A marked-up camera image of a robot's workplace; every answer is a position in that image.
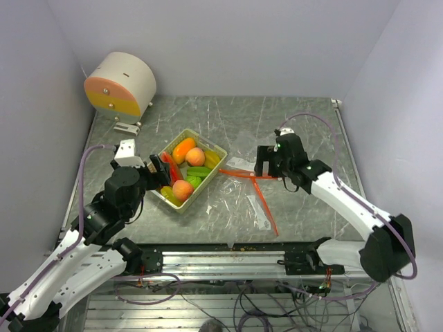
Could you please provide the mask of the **clear bag orange zipper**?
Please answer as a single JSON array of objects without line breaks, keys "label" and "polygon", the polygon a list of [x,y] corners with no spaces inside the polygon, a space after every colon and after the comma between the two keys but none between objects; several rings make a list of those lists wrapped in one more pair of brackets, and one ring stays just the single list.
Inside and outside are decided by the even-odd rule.
[{"label": "clear bag orange zipper", "polygon": [[[266,133],[264,136],[256,137],[252,131],[240,131],[231,143],[228,151],[228,158],[224,169],[232,172],[241,172],[251,176],[257,157],[257,147],[260,145],[274,145],[275,134]],[[282,181],[278,179],[256,179],[259,188],[264,196],[272,192],[277,194],[285,193]]]}]

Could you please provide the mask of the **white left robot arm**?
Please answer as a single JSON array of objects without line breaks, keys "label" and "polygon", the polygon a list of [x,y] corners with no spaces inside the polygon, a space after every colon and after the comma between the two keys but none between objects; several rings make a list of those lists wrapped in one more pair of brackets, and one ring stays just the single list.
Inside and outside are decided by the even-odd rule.
[{"label": "white left robot arm", "polygon": [[145,193],[170,184],[170,167],[157,155],[151,171],[139,157],[115,157],[103,191],[87,205],[48,259],[20,287],[1,294],[1,321],[10,331],[54,331],[60,320],[101,284],[122,273],[133,275],[142,263],[141,249],[122,238],[96,263],[80,266],[119,233],[142,209]]}]

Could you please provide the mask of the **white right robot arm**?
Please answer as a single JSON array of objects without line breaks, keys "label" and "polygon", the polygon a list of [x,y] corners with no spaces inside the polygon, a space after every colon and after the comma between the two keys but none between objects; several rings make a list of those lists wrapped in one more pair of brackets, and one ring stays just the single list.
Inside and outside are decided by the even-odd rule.
[{"label": "white right robot arm", "polygon": [[284,128],[276,132],[274,145],[257,147],[255,175],[291,181],[296,189],[322,200],[360,234],[362,242],[324,237],[311,245],[306,268],[315,274],[328,266],[359,268],[372,280],[385,282],[407,265],[417,275],[415,244],[410,219],[377,208],[348,187],[321,160],[308,158],[298,135]]}]

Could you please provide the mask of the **toy peach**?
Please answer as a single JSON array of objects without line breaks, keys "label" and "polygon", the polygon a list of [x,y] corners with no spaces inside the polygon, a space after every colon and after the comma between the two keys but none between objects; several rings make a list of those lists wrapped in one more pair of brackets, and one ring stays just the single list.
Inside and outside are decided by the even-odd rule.
[{"label": "toy peach", "polygon": [[180,202],[186,201],[193,192],[194,187],[185,180],[177,180],[172,186],[172,193]]},{"label": "toy peach", "polygon": [[204,165],[206,155],[204,151],[198,147],[194,147],[186,154],[186,162],[191,167],[201,167]]}]

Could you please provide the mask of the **toy watermelon slice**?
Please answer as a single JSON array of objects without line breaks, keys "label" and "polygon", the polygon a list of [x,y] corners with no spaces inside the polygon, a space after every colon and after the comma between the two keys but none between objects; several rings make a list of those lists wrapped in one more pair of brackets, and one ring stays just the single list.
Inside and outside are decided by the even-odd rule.
[{"label": "toy watermelon slice", "polygon": [[160,159],[169,165],[171,185],[174,185],[177,180],[183,180],[183,174],[181,173],[179,166],[169,153],[162,151],[160,154]]}]

